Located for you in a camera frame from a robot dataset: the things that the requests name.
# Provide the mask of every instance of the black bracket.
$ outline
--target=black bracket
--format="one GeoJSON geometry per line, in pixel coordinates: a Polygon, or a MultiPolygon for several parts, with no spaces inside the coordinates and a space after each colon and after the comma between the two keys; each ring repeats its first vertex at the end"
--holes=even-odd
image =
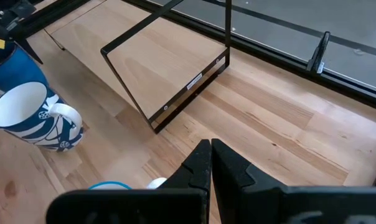
{"type": "Polygon", "coordinates": [[[325,63],[323,62],[324,54],[326,51],[327,43],[329,42],[329,36],[331,33],[326,31],[319,41],[318,47],[313,53],[313,57],[308,61],[306,70],[311,73],[321,74],[324,70],[325,63]]]}

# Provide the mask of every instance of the mug handle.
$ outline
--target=mug handle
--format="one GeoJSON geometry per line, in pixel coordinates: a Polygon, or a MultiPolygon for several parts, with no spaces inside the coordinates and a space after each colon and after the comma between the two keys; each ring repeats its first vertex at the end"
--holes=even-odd
{"type": "Polygon", "coordinates": [[[79,135],[83,120],[77,110],[75,110],[75,108],[72,108],[71,106],[65,105],[63,103],[55,103],[49,109],[49,115],[53,116],[54,118],[62,115],[70,119],[75,124],[75,127],[70,130],[70,138],[74,139],[79,135]]]}

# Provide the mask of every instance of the white label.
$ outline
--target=white label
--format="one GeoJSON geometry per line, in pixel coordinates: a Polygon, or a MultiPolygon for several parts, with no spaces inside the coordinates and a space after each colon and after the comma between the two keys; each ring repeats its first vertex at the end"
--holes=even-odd
{"type": "Polygon", "coordinates": [[[189,90],[195,83],[197,83],[202,78],[202,74],[200,73],[198,76],[196,76],[193,81],[187,85],[187,89],[189,90]]]}

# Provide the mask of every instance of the black clip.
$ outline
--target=black clip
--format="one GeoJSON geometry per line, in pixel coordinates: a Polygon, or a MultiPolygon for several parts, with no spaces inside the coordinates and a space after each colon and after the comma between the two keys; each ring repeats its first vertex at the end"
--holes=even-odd
{"type": "Polygon", "coordinates": [[[315,49],[313,57],[308,61],[306,70],[311,73],[321,74],[324,70],[325,63],[322,61],[326,51],[327,43],[331,33],[326,31],[315,49]]]}

